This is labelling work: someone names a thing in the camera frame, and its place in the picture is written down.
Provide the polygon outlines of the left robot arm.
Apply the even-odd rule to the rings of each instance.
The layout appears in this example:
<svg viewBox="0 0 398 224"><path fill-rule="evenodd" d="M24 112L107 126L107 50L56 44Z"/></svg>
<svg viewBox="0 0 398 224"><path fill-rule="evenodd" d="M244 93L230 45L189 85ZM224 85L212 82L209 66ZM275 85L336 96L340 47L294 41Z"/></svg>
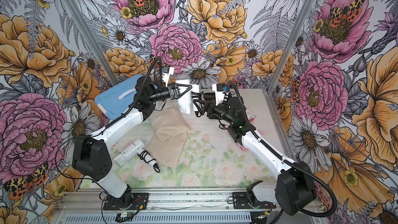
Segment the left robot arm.
<svg viewBox="0 0 398 224"><path fill-rule="evenodd" d="M156 102L186 97L183 102L190 105L191 90L192 85L187 80L160 88L149 77L136 75L95 99L98 107L112 121L87 136L75 138L72 166L107 193L105 210L132 209L135 202L131 187L112 169L112 147L131 129L149 118Z"/></svg>

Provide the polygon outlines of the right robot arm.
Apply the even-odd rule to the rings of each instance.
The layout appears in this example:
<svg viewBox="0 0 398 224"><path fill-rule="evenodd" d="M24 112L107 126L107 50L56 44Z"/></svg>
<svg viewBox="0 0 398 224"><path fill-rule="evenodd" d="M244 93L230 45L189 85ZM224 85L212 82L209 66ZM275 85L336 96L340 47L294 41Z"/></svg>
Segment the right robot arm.
<svg viewBox="0 0 398 224"><path fill-rule="evenodd" d="M248 120L241 97L228 97L217 104L214 93L205 93L204 101L196 101L201 113L209 119L227 123L227 131L236 142L251 151L264 163L274 178L276 185L268 186L262 181L247 188L248 202L258 205L262 202L278 204L290 216L297 212L310 215L305 207L316 197L314 180L308 175L309 168L276 150L269 144Z"/></svg>

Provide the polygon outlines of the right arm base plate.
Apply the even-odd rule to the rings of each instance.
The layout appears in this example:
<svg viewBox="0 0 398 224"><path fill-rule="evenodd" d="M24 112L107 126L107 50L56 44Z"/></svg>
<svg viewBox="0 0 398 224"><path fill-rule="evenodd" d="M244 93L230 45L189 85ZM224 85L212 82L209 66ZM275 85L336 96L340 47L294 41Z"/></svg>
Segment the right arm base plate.
<svg viewBox="0 0 398 224"><path fill-rule="evenodd" d="M234 209L272 209L276 207L274 203L260 202L248 192L233 192L231 203Z"/></svg>

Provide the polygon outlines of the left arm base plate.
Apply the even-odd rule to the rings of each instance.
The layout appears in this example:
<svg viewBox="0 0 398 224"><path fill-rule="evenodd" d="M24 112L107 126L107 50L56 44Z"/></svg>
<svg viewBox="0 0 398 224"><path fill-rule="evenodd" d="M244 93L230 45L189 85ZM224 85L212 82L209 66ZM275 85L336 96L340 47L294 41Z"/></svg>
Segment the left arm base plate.
<svg viewBox="0 0 398 224"><path fill-rule="evenodd" d="M105 211L145 210L148 204L148 193L127 193L121 198L107 196L102 207Z"/></svg>

